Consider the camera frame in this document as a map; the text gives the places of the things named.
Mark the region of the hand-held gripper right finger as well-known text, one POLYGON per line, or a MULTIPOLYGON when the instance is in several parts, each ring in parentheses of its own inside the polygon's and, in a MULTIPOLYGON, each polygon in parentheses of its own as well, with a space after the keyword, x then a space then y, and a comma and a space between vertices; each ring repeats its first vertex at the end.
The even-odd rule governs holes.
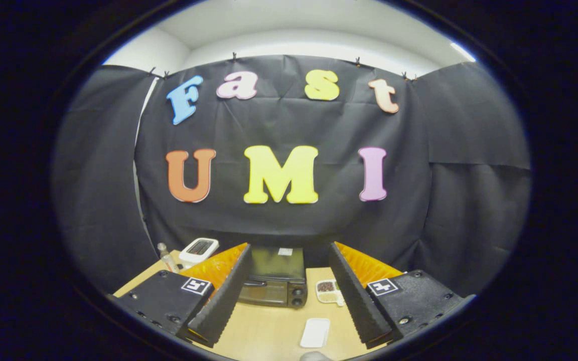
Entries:
POLYGON ((424 270, 403 272, 339 242, 329 245, 329 265, 369 349, 409 343, 459 315, 475 298, 462 297, 424 270))

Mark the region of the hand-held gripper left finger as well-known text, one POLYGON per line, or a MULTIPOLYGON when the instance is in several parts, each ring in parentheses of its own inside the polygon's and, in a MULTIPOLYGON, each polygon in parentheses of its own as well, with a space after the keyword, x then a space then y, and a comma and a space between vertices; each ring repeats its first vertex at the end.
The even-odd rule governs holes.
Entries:
POLYGON ((251 245, 239 244, 177 273, 161 267, 110 299, 152 327, 213 347, 231 318, 251 265, 251 245))

